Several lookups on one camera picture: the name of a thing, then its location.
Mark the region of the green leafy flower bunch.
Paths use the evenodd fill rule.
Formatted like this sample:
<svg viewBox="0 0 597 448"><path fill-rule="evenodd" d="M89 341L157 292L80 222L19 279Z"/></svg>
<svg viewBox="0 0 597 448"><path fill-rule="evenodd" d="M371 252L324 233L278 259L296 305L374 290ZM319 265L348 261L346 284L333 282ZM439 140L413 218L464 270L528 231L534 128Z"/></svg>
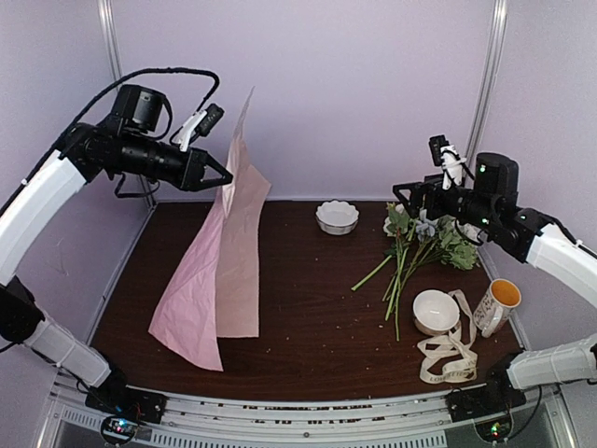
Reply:
<svg viewBox="0 0 597 448"><path fill-rule="evenodd" d="M460 271L470 271L479 265L477 247L456 229L453 217L431 219L426 210L411 217L404 205L388 203L382 230L392 240L384 258L371 272L351 287L355 292L389 263L393 274L383 294L387 303L385 319L393 319L396 339L400 339L400 298L410 278L428 264L439 262Z"/></svg>

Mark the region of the pink wrapping paper sheet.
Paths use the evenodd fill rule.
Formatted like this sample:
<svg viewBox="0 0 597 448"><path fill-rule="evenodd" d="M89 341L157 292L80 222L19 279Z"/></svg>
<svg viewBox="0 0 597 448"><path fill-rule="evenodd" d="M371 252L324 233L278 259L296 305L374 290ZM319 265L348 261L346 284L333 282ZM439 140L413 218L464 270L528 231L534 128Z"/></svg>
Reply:
<svg viewBox="0 0 597 448"><path fill-rule="evenodd" d="M218 189L148 328L165 347L208 371L223 369L219 339L259 335L258 228L271 184L249 158L248 110L243 107L229 145L233 179Z"/></svg>

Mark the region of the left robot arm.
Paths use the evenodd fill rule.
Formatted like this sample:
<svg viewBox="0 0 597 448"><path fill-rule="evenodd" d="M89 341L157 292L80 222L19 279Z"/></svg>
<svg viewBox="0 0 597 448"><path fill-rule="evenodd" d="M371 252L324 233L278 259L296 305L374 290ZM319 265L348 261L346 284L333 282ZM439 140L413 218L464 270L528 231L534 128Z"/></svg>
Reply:
<svg viewBox="0 0 597 448"><path fill-rule="evenodd" d="M107 116L96 125L75 122L1 209L2 338L29 347L69 372L114 414L125 414L134 404L124 373L37 307L16 271L56 213L100 172L109 177L141 175L151 183L167 182L182 191L231 182L224 166L192 146L222 119L223 108L200 107L166 144L154 132L161 112L170 110L167 97L159 91L139 85L121 87Z"/></svg>

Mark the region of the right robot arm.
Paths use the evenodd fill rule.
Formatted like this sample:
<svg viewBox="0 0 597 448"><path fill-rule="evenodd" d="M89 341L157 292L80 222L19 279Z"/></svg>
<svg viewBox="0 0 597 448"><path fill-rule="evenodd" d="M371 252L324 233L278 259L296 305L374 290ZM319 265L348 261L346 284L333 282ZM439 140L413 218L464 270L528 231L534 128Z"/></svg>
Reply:
<svg viewBox="0 0 597 448"><path fill-rule="evenodd" d="M505 155L476 157L472 188L444 186L446 175L397 184L393 193L411 217L425 209L432 219L450 216L485 232L510 256L550 274L588 303L596 302L596 254L559 219L517 205L519 165ZM596 337L544 350L524 351L497 364L497 377L478 394L484 411L499 411L514 389L596 381Z"/></svg>

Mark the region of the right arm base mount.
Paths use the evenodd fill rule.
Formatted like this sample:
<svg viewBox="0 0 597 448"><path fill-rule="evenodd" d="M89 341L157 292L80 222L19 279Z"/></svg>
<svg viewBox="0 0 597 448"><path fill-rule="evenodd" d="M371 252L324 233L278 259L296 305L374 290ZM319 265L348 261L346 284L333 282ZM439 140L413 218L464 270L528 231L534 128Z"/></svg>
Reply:
<svg viewBox="0 0 597 448"><path fill-rule="evenodd" d="M480 419L495 413L506 413L526 403L521 391L509 391L504 396L493 393L484 385L470 389L454 389L445 397L453 423Z"/></svg>

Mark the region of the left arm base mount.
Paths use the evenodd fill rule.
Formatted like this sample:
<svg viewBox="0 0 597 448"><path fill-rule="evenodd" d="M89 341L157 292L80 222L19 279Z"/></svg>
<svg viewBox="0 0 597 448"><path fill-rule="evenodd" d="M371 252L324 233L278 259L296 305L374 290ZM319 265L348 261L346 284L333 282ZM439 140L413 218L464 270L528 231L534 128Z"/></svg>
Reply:
<svg viewBox="0 0 597 448"><path fill-rule="evenodd" d="M88 393L85 405L103 413L115 414L133 422L159 424L167 404L167 397L156 392L127 388L124 398L116 405L105 404Z"/></svg>

